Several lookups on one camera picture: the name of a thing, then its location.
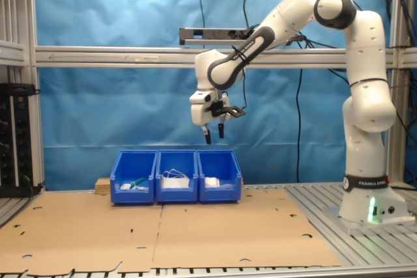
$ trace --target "green status light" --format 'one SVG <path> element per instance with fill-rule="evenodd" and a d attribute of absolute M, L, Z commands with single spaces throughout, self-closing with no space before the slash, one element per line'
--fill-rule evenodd
<path fill-rule="evenodd" d="M 372 222 L 373 219 L 373 208 L 375 207 L 375 197 L 372 197 L 369 202 L 369 212 L 367 214 L 367 221 Z"/>

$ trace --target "wooden block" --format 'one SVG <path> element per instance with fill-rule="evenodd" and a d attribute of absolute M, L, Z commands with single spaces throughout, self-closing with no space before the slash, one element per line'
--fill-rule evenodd
<path fill-rule="evenodd" d="M 96 195 L 110 194 L 110 178 L 99 178 L 95 186 Z"/>

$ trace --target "cardboard floor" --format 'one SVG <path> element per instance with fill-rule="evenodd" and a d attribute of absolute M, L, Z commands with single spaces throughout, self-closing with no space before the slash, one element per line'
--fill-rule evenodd
<path fill-rule="evenodd" d="M 238 204 L 112 206 L 109 195 L 46 193 L 0 229 L 0 273 L 338 266 L 284 190 Z"/>
<path fill-rule="evenodd" d="M 110 195 L 46 193 L 0 229 L 0 272 L 149 271 L 161 206 L 114 207 Z"/>
<path fill-rule="evenodd" d="M 165 205 L 153 268 L 337 266 L 282 189 L 244 190 L 238 204 Z"/>

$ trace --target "green object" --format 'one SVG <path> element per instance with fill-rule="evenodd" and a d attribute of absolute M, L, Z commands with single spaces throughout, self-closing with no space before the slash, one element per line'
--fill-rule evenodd
<path fill-rule="evenodd" d="M 132 182 L 131 184 L 130 184 L 130 187 L 132 188 L 132 187 L 134 187 L 134 186 L 136 186 L 136 185 L 139 185 L 141 182 L 144 182 L 145 181 L 145 179 L 142 177 L 142 178 L 139 178 L 138 180 L 136 180 L 135 182 Z"/>
<path fill-rule="evenodd" d="M 369 212 L 367 215 L 367 221 L 368 222 L 372 222 L 373 220 L 373 208 L 375 207 L 375 197 L 372 197 L 370 202 L 369 202 Z"/>

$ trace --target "white object in bin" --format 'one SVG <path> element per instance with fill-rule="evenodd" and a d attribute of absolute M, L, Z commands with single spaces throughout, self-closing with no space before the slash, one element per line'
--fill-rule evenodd
<path fill-rule="evenodd" d="M 136 190 L 148 190 L 148 187 L 134 186 L 132 189 L 136 189 Z"/>
<path fill-rule="evenodd" d="M 184 173 L 172 169 L 170 171 L 165 171 L 162 173 L 162 188 L 171 188 L 171 189 L 180 189 L 188 188 L 190 185 L 190 179 Z"/>
<path fill-rule="evenodd" d="M 204 178 L 204 184 L 206 188 L 219 188 L 220 180 L 216 177 L 206 177 Z"/>
<path fill-rule="evenodd" d="M 121 190 L 129 190 L 129 189 L 130 189 L 130 184 L 123 184 L 123 185 L 120 187 L 120 189 L 121 189 Z"/>

